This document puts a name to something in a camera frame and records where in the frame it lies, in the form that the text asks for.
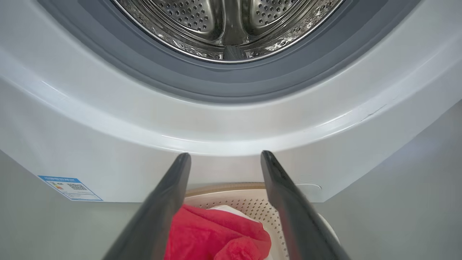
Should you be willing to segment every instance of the stainless steel drum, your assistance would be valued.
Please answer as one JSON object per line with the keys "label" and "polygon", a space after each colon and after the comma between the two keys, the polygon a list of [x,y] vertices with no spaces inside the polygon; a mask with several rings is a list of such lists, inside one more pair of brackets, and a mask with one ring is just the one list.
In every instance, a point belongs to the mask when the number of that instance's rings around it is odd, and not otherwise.
{"label": "stainless steel drum", "polygon": [[289,48],[343,0],[113,0],[151,37],[199,59],[250,62]]}

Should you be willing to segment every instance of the front-loading washing machine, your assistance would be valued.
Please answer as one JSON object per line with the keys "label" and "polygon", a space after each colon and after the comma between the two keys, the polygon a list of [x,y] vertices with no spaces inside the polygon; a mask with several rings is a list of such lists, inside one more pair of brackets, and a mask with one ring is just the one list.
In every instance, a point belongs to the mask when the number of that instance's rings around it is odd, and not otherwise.
{"label": "front-loading washing machine", "polygon": [[462,98],[460,10],[3,1],[0,149],[71,200],[109,202],[143,201],[182,152],[190,188],[262,182],[270,150],[323,202]]}

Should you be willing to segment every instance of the red cloth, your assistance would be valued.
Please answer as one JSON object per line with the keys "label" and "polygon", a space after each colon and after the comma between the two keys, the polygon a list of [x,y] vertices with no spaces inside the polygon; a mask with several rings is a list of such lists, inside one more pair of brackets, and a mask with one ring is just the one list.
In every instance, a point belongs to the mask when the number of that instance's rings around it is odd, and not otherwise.
{"label": "red cloth", "polygon": [[263,260],[270,248],[260,222],[183,205],[173,217],[164,260]]}

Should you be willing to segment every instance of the white laundry basket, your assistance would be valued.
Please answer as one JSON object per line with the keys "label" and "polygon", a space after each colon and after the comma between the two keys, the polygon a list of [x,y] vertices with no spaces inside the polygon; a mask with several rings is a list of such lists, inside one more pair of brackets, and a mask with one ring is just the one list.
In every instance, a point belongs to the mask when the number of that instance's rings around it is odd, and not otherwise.
{"label": "white laundry basket", "polygon": [[[184,202],[203,209],[228,205],[261,222],[271,238],[268,259],[289,260],[279,214],[268,201],[264,183],[238,183],[189,190],[186,192]],[[319,216],[338,240],[329,223],[321,215]]]}

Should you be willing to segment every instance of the energy label sticker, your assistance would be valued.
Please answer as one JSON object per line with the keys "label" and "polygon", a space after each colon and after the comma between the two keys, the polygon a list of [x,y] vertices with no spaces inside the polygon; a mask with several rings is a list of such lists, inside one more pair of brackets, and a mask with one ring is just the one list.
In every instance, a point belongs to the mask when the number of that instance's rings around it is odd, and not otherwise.
{"label": "energy label sticker", "polygon": [[76,178],[38,176],[70,200],[103,201]]}

